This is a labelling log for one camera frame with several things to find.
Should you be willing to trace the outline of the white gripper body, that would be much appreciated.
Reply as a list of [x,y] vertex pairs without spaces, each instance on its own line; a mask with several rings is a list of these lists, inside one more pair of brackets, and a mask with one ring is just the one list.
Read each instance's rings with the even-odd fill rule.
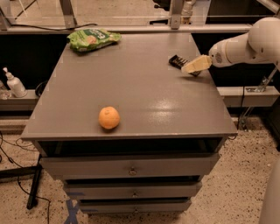
[[249,63],[253,59],[253,50],[248,42],[247,33],[223,39],[209,50],[209,56],[215,67],[230,67],[235,64]]

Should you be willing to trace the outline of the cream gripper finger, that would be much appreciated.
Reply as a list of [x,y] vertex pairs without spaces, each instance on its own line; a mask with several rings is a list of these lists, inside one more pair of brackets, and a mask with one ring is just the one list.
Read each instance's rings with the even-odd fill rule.
[[212,65],[212,60],[207,55],[200,55],[199,57],[193,59],[192,61],[186,63],[182,66],[181,71],[183,73],[194,73],[205,69],[208,69]]

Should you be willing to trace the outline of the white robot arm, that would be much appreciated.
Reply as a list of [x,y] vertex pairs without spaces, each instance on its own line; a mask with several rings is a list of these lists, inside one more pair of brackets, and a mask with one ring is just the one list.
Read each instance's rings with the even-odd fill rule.
[[[269,64],[280,70],[280,19],[265,17],[242,35],[214,44],[208,55],[199,56],[182,67],[183,73],[195,73],[210,66]],[[267,184],[259,224],[280,224],[280,158],[274,163]]]

